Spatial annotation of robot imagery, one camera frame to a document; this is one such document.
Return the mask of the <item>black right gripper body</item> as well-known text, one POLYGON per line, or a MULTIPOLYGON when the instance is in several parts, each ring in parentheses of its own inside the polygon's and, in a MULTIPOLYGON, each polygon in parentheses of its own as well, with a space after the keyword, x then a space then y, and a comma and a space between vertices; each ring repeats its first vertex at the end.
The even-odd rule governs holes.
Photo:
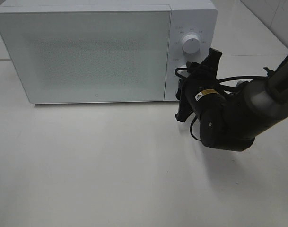
MULTIPOLYGON (((190 124, 190 135, 206 147, 228 147, 229 138, 225 134, 222 117, 226 99, 220 91, 216 78, 222 53, 210 48, 208 56, 201 63, 187 63, 187 78, 179 78, 176 98, 179 100, 178 113, 180 122, 195 114, 190 124)), ((175 75, 181 68, 175 69, 175 75)))

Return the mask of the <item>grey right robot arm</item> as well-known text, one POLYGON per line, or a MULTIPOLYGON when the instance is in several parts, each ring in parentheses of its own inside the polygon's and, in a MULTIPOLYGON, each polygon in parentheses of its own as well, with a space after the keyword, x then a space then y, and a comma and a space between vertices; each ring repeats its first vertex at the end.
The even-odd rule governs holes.
POLYGON ((210 48, 201 62, 175 69, 176 120, 193 116, 197 140, 208 148, 244 151, 255 137, 288 117, 288 55, 266 76, 217 78, 222 53, 210 48))

